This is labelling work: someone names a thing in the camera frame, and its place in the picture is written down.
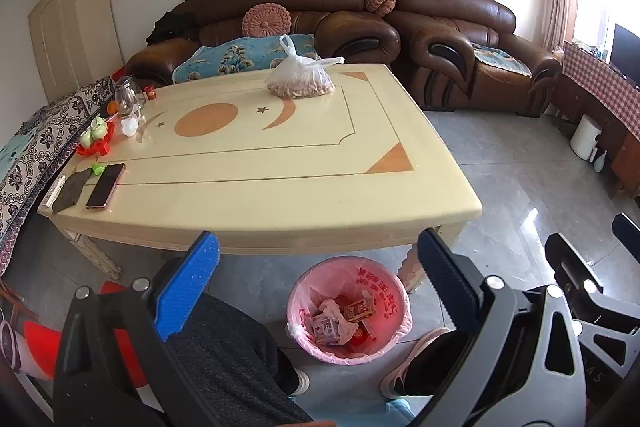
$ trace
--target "sofa backrest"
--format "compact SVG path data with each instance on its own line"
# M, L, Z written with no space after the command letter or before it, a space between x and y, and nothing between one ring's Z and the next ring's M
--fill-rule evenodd
M498 47L499 33L516 29L514 13L494 0L397 0L396 10L440 20L470 41L494 48Z
M290 33L310 34L329 13L341 10L362 11L364 0L188 0L172 13L193 13L200 44L218 46L242 36L242 17L249 8L263 3L281 4L291 13Z

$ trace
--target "orange fruit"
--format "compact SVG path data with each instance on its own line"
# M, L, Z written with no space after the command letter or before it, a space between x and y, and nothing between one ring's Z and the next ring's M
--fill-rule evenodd
M109 116L113 116L117 112L118 112L118 102L116 102L115 100L111 100L111 102L109 102L109 105L107 105L107 114Z

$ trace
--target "metal bolt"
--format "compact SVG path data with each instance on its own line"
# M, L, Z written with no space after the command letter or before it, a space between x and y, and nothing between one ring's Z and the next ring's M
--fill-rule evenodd
M89 296L90 292L91 292L91 290L89 288L87 288L87 286L80 286L76 290L76 298L78 298L78 299L86 299Z
M585 279L582 283L582 286L585 290L587 290L587 293L596 293L596 291L598 291L596 283L594 283L591 279Z
M579 337L580 333L582 333L582 323L574 319L571 321L571 325L574 327L575 336Z
M501 290L504 288L504 281L497 275L490 275L486 278L486 285L494 290Z
M546 292L556 299L562 297L562 290L560 289L560 286L556 286L555 284L550 284L549 286L547 286Z
M140 277L140 279L133 281L133 289L136 292L143 292L147 288L149 288L149 279L146 277Z

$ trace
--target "white shoe sole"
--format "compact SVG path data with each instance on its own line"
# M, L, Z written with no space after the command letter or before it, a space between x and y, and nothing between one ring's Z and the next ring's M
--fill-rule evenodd
M307 389L309 389L309 384L310 384L309 377L307 376L307 374L304 371L300 371L299 369L296 369L295 367L294 367L294 369L296 370L296 373L298 374L298 378L300 379L300 384L298 385L298 388L295 390L295 392L293 394L290 394L289 396L299 396L299 395L301 395Z
M411 350L409 356L405 361L396 367L391 373L386 375L380 382L380 393L386 396L388 399L395 400L396 398L402 398L406 395L396 394L396 380L404 373L405 369L409 367L411 361L417 357L422 350L431 344L435 339L444 333L451 331L449 328L436 328L423 336L419 341L415 343L414 349Z

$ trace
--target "blue gripper pad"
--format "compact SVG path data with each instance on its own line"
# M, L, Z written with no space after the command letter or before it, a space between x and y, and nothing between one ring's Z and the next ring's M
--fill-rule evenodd
M469 287L448 248L441 245L435 235L430 229L420 232L418 260L456 327L474 333L479 329L478 296Z
M218 238L202 232L156 301L156 330L163 342L182 331L219 261Z

